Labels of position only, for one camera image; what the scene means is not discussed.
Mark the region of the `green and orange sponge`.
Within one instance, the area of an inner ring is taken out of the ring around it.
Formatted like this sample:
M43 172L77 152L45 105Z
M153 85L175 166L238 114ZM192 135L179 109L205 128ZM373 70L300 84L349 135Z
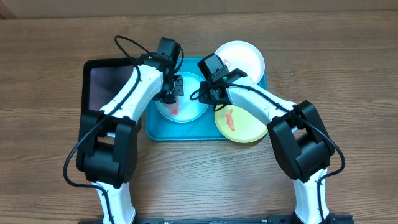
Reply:
M166 108L171 116L177 116L179 114L179 103L175 102L173 104L164 104L164 108Z

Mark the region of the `light blue plate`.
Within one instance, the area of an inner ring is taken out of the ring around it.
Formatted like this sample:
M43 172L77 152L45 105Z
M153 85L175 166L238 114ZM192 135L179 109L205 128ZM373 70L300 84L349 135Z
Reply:
M190 100L190 95L200 87L200 82L204 79L191 72L180 72L183 77L184 95L177 97L179 103L179 114L171 116L169 111L164 108L164 104L156 101L155 104L159 112L167 119L176 123L187 123L199 118L207 110L208 105Z

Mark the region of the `yellow-green plate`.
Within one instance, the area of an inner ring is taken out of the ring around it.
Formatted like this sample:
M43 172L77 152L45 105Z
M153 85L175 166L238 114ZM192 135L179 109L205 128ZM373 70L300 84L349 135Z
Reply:
M215 124L224 137L238 143L255 142L268 133L265 124L234 105L216 111Z

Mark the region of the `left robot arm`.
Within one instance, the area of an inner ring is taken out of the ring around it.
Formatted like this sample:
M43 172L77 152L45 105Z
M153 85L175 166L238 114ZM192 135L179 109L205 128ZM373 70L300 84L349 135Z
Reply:
M103 209L100 223L136 221L129 180L137 164L137 123L150 101L173 104L183 96L177 72L184 52L175 40L163 37L155 52L127 59L132 64L129 80L100 110L81 112L78 142L63 166L64 179L76 186L67 175L68 164L76 157L76 167L88 181L80 187L98 193Z

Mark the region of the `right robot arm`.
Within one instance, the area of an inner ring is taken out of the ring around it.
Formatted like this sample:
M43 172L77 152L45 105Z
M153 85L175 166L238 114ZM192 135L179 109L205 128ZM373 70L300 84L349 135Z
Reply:
M283 100L255 84L242 70L201 70L198 100L209 105L234 105L268 128L276 161L294 183L295 219L300 223L327 223L325 179L331 156L339 149L316 107L309 101Z

